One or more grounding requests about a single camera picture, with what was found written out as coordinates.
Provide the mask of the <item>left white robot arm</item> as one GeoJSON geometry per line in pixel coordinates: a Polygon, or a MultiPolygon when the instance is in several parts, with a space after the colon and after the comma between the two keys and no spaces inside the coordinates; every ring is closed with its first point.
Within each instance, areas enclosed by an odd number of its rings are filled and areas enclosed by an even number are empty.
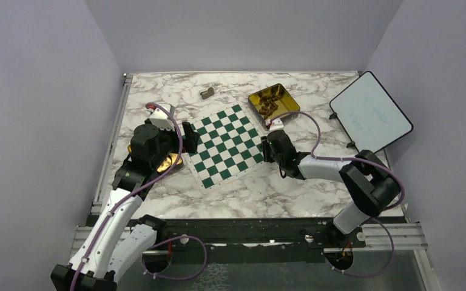
{"type": "Polygon", "coordinates": [[[182,153],[197,151],[199,133],[189,122],[182,126],[164,130],[148,121],[135,128],[127,158],[115,172],[112,191],[92,231],[69,263],[58,264],[51,272],[56,290],[116,290],[141,252],[164,246],[165,222],[153,216],[141,222],[123,246],[118,241],[152,186],[168,174],[158,169],[170,154],[177,162],[182,153]]]}

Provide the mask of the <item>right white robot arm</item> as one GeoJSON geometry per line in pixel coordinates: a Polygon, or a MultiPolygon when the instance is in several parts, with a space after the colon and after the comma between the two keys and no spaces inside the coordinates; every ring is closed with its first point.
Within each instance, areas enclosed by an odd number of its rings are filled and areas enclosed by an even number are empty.
{"type": "Polygon", "coordinates": [[[352,201],[326,225],[323,235],[332,246],[342,246],[363,222],[390,208],[404,189],[370,150],[347,158],[318,157],[297,151],[284,130],[273,131],[261,141],[263,159],[276,163],[282,178],[344,183],[352,201]]]}

